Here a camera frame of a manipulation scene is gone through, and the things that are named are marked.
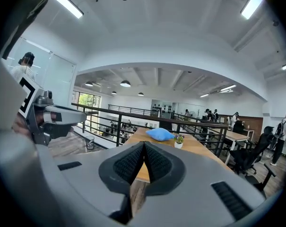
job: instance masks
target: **blue cushion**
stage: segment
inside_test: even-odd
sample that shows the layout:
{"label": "blue cushion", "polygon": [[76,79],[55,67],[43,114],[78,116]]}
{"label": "blue cushion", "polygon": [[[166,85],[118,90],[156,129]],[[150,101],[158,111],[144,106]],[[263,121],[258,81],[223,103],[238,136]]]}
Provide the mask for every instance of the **blue cushion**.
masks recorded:
{"label": "blue cushion", "polygon": [[163,128],[156,128],[146,131],[146,134],[157,141],[170,140],[174,138],[173,134]]}

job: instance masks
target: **backpack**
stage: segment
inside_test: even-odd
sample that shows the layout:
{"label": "backpack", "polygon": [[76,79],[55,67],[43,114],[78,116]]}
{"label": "backpack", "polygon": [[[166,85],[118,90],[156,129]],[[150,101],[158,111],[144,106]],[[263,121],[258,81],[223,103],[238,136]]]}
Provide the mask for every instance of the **backpack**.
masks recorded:
{"label": "backpack", "polygon": [[284,136],[284,125],[286,121],[283,123],[282,121],[278,124],[277,129],[276,129],[276,135],[280,138]]}

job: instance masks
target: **black vent grille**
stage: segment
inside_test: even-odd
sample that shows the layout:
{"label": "black vent grille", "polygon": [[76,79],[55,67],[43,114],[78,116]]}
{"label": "black vent grille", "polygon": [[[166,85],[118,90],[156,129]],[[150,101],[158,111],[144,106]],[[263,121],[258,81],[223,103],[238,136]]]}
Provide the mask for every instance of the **black vent grille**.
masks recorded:
{"label": "black vent grille", "polygon": [[236,221],[251,213],[251,209],[225,182],[214,183],[211,185],[218,194],[221,201],[236,219]]}

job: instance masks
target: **white ceiling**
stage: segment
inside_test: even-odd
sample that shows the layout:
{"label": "white ceiling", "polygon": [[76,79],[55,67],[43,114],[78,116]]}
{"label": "white ceiling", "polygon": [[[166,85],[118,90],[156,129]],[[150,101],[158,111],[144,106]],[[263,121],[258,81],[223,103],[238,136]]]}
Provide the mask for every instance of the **white ceiling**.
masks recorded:
{"label": "white ceiling", "polygon": [[[49,0],[37,22],[73,43],[84,53],[89,52],[96,38],[108,36],[121,30],[150,27],[157,23],[174,24],[198,28],[201,33],[210,33],[226,41],[235,51],[243,53],[260,70],[266,79],[284,73],[280,68],[286,63],[286,37],[277,19],[264,2],[252,17],[246,20],[240,11],[247,0],[72,0],[84,12],[76,19],[55,0]],[[175,90],[186,89],[203,75],[196,70],[191,74],[179,70],[159,69],[158,85]],[[77,76],[79,86],[86,79],[104,85],[118,87],[121,78],[128,79],[133,86],[140,84],[157,86],[154,66],[146,68],[123,68],[92,72]],[[214,75],[198,82],[188,93],[200,95],[212,88],[230,82]]]}

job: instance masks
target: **black metal railing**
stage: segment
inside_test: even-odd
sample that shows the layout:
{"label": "black metal railing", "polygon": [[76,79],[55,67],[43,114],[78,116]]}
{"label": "black metal railing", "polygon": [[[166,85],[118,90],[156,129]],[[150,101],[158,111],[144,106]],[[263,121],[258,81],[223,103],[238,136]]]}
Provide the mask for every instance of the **black metal railing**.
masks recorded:
{"label": "black metal railing", "polygon": [[[149,129],[153,128],[145,125],[137,125],[133,123],[129,124],[128,122],[123,122],[122,121],[123,116],[133,118],[134,121],[135,119],[144,119],[148,121],[159,122],[160,124],[174,125],[174,130],[169,130],[171,133],[190,134],[193,137],[195,137],[199,142],[201,142],[203,145],[209,147],[210,148],[209,150],[214,151],[214,154],[216,155],[219,155],[221,152],[226,131],[228,128],[228,126],[224,124],[209,122],[192,117],[190,117],[190,119],[195,119],[196,122],[190,122],[187,120],[188,117],[185,117],[184,115],[182,115],[183,117],[178,116],[178,120],[176,120],[176,119],[158,118],[144,114],[125,113],[111,109],[95,108],[79,104],[72,104],[72,105],[76,106],[77,109],[82,109],[82,111],[87,114],[88,119],[82,123],[81,127],[78,126],[79,128],[82,129],[83,133],[84,132],[91,133],[102,139],[115,143],[116,146],[122,145],[128,139],[121,135],[123,132],[128,134],[133,134],[135,132],[136,127],[149,128]],[[100,116],[101,113],[115,114],[116,119],[109,118],[108,115]],[[215,129],[216,133],[208,133],[208,129]],[[111,137],[107,138],[108,136],[113,136],[113,137],[115,136],[116,140],[113,140]]]}
{"label": "black metal railing", "polygon": [[146,116],[157,117],[157,112],[151,111],[148,109],[131,108],[131,107],[124,107],[124,106],[117,106],[117,105],[108,105],[108,109],[123,112],[123,113],[141,114],[141,115],[146,115]]}

